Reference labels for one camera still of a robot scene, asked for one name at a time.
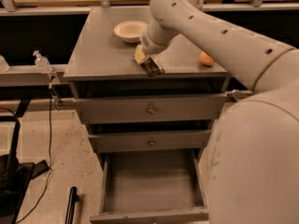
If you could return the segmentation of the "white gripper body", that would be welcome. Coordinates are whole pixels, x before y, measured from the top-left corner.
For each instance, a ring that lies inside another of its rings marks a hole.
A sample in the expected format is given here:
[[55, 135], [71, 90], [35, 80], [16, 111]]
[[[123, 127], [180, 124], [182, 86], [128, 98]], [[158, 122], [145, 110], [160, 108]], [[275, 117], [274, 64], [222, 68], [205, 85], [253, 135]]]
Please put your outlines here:
[[141, 46], [145, 53], [158, 54], [166, 50], [178, 32], [163, 27], [156, 20], [151, 20], [141, 36]]

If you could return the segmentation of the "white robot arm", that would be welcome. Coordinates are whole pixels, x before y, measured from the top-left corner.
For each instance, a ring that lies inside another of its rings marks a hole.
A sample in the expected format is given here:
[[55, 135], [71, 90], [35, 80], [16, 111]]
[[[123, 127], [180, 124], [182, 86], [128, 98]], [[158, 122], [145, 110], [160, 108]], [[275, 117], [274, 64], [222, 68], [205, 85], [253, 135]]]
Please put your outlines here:
[[210, 224], [299, 224], [299, 50], [207, 15], [203, 0], [150, 0], [136, 61], [184, 35], [252, 92], [208, 144]]

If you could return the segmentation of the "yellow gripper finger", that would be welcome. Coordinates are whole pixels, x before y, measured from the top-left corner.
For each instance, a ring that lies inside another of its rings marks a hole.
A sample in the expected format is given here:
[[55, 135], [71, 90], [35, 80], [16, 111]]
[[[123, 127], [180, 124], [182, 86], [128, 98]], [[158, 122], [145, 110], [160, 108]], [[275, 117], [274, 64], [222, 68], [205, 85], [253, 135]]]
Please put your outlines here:
[[149, 55], [143, 50], [141, 45], [137, 45], [135, 48], [135, 61], [138, 64], [142, 64], [148, 59]]

